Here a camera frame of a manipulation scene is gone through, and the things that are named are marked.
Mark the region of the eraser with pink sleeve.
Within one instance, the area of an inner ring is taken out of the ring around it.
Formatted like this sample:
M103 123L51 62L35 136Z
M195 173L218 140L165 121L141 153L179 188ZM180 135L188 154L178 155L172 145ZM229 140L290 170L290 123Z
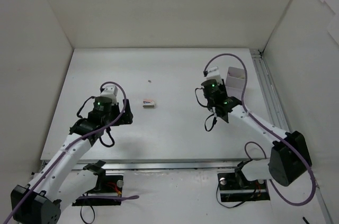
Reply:
M142 106L146 109L154 109L156 107L156 102L152 99L143 99Z

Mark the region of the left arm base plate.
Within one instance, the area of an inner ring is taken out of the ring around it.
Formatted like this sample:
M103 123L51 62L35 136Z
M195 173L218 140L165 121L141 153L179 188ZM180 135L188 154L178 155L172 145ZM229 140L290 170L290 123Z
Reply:
M82 196L86 196L85 199L77 199L72 203L72 207L81 206L120 206L121 202L113 199L104 199L104 196L121 196L122 187L118 187L118 183L123 185L122 175L108 175L104 178L99 189L92 189L85 192Z

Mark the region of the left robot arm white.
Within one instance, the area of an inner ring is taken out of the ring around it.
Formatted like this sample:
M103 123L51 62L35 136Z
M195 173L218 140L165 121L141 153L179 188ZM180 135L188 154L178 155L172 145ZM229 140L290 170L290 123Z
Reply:
M112 126L132 124L133 114L128 99L119 107L114 97L92 97L93 109L70 127L65 142L26 186L17 185L11 192L12 212L4 221L19 223L57 223L61 213L87 191L105 188L104 162L86 165L74 178L69 173L79 159L100 140Z

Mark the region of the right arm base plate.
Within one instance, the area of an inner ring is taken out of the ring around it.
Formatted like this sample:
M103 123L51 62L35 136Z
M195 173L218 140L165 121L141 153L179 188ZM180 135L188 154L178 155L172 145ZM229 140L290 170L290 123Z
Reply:
M227 207L246 202L269 201L267 185L263 181L245 181L235 172L218 173L217 199Z

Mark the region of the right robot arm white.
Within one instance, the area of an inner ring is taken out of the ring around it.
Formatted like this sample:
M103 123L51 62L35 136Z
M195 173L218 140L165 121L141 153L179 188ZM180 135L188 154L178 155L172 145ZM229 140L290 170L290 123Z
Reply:
M271 148L264 159L238 164L234 175L237 186L246 188L255 180L274 180L287 187L305 172L314 177L306 141L300 132L287 132L246 110L243 103L228 96L225 87L215 79L206 80L201 86L206 107L215 121L223 120L239 129L242 136L257 144L265 142Z

